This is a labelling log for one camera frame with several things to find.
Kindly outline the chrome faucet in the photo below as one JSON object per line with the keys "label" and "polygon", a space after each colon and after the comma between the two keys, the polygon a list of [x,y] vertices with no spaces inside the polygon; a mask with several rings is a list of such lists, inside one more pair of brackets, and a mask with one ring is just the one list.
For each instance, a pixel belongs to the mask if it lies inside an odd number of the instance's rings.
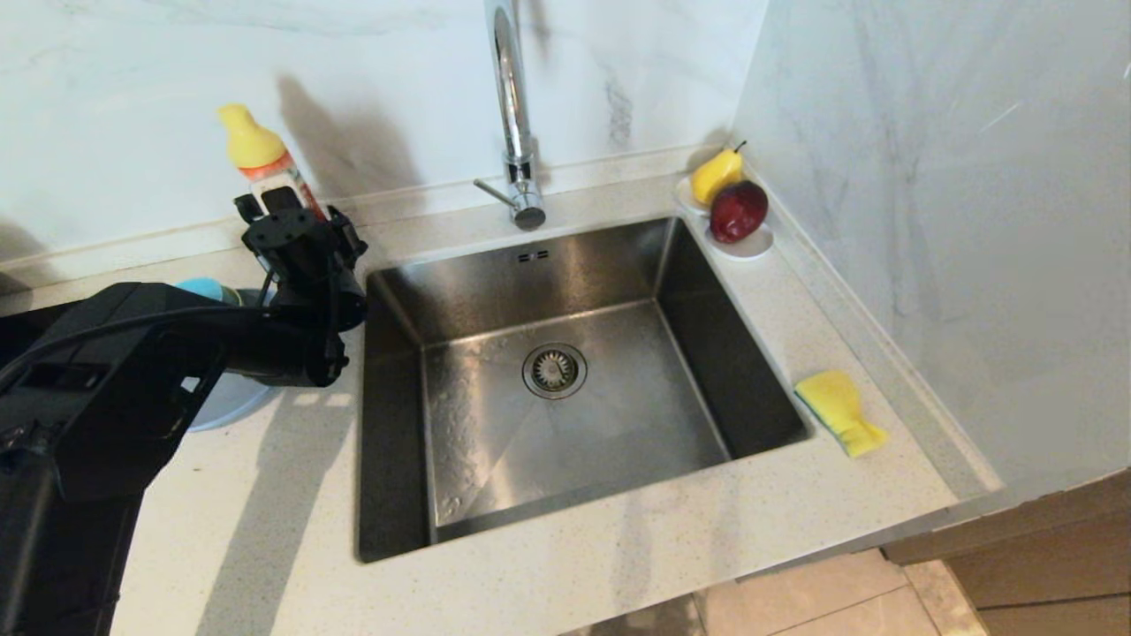
{"label": "chrome faucet", "polygon": [[520,48],[520,25],[513,0],[483,0],[486,34],[497,81],[497,101],[504,124],[506,190],[474,181],[485,194],[504,204],[512,222],[524,232],[545,223],[543,197],[535,173],[536,148],[528,117],[528,100]]}

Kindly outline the wooden cabinet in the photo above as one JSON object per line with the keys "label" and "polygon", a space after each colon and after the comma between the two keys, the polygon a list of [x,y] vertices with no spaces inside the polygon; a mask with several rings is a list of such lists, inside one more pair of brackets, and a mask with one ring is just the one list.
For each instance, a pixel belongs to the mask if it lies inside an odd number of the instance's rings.
{"label": "wooden cabinet", "polygon": [[990,636],[1131,636],[1131,469],[882,552],[944,566]]}

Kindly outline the yellow sponge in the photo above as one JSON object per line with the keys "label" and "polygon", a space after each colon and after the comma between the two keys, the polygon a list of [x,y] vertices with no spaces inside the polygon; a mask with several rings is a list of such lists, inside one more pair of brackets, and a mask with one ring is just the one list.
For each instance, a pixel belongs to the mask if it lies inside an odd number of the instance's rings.
{"label": "yellow sponge", "polygon": [[849,458],[879,450],[888,442],[887,431],[869,422],[860,388],[848,373],[828,370],[794,386],[794,395],[831,432]]}

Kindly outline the yellow pear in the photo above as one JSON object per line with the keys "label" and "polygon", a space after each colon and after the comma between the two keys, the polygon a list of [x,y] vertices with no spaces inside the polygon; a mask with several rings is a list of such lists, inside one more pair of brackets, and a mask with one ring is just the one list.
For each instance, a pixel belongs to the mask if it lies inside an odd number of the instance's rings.
{"label": "yellow pear", "polygon": [[744,160],[740,151],[744,146],[746,146],[745,140],[739,141],[735,148],[724,148],[696,169],[689,181],[696,204],[710,207],[723,189],[742,181]]}

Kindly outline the metal sink drain strainer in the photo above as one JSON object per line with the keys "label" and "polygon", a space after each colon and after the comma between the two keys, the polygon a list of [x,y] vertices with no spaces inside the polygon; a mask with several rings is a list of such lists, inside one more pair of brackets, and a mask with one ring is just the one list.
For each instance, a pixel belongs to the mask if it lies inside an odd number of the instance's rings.
{"label": "metal sink drain strainer", "polygon": [[582,388],[588,361],[581,350],[566,343],[549,343],[529,352],[521,366],[523,383],[542,399],[569,398]]}

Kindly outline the light blue bowl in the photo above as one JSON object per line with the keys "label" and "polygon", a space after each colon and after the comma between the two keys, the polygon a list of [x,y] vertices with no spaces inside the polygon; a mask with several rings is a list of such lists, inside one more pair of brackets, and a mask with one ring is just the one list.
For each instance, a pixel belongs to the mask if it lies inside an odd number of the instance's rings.
{"label": "light blue bowl", "polygon": [[202,298],[226,303],[226,306],[243,306],[242,298],[238,291],[223,285],[211,277],[195,277],[178,282],[175,285],[185,292],[191,292]]}

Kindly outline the stainless steel sink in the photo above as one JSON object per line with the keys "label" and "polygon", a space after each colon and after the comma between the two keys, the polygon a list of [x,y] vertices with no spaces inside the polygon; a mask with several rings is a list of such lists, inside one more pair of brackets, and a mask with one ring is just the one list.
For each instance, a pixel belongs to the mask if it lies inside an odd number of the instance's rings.
{"label": "stainless steel sink", "polygon": [[[371,270],[356,555],[396,558],[751,458],[811,428],[675,216]],[[529,352],[581,350],[560,401]]]}

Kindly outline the blue-grey plate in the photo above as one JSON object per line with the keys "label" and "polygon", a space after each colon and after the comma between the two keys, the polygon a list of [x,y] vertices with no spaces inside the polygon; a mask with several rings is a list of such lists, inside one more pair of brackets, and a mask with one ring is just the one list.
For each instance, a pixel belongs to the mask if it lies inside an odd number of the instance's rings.
{"label": "blue-grey plate", "polygon": [[[233,290],[238,291],[239,296],[242,298],[243,306],[239,307],[259,306],[260,301],[264,301],[265,306],[269,306],[275,295],[274,287],[269,287],[267,292],[249,287]],[[243,377],[243,375],[223,373],[210,392],[209,398],[202,402],[202,407],[195,415],[195,422],[189,430],[191,432],[205,431],[231,424],[250,413],[254,413],[276,393],[276,388],[257,383],[257,380]]]}

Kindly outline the dark red apple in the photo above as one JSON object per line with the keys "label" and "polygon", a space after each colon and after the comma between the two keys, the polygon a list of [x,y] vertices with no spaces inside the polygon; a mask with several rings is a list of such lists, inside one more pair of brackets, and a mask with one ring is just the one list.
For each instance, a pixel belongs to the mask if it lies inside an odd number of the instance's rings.
{"label": "dark red apple", "polygon": [[711,204],[710,233],[720,243],[739,243],[756,233],[769,214],[769,197],[750,180],[724,186]]}

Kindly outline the orange dish soap bottle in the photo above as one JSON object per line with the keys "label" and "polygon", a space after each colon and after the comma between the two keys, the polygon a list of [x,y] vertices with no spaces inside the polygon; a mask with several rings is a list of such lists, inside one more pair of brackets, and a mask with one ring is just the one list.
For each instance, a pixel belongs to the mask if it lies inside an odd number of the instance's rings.
{"label": "orange dish soap bottle", "polygon": [[218,110],[227,136],[227,153],[232,164],[249,181],[250,194],[290,186],[303,201],[303,208],[326,222],[327,214],[316,201],[307,178],[278,134],[259,124],[242,103],[228,103]]}

